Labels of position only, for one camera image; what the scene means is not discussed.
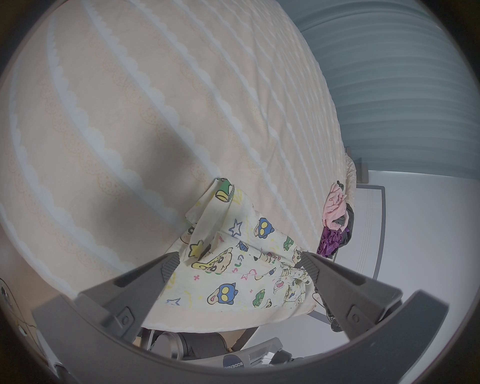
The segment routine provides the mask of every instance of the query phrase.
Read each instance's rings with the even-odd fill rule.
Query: pink cloth
[[[343,225],[334,223],[334,220],[345,215],[345,222]],[[335,183],[330,188],[327,200],[324,205],[324,213],[322,215],[322,223],[333,231],[340,230],[343,232],[348,224],[347,203],[345,202],[345,195],[342,193],[340,186]]]

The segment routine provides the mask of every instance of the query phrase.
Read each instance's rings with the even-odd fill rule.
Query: yellow star print
[[[190,253],[188,254],[188,257],[194,257],[195,259],[198,259],[200,257],[200,255],[202,254],[203,250],[204,250],[203,240],[200,240],[196,244],[191,244],[190,245]]]

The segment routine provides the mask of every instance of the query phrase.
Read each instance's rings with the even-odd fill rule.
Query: mattress
[[[70,297],[162,255],[215,177],[309,250],[332,183],[354,190],[325,79],[275,1],[69,0],[2,81],[1,223]]]

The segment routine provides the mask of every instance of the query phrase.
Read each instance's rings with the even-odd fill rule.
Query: white wall
[[[407,384],[440,353],[479,289],[480,181],[400,172],[369,175],[370,184],[383,185],[386,195],[378,279],[402,289],[404,299],[423,289],[450,305],[436,338],[404,376],[402,383]],[[298,336],[290,337],[292,330]],[[305,315],[260,327],[247,346],[275,336],[294,356],[324,352],[346,341]]]

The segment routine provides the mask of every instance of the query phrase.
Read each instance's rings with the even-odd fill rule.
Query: cartoon print shirt
[[[223,312],[305,300],[311,279],[295,268],[302,249],[227,179],[216,179],[186,217],[191,226],[168,250],[179,251],[180,265],[160,302]]]

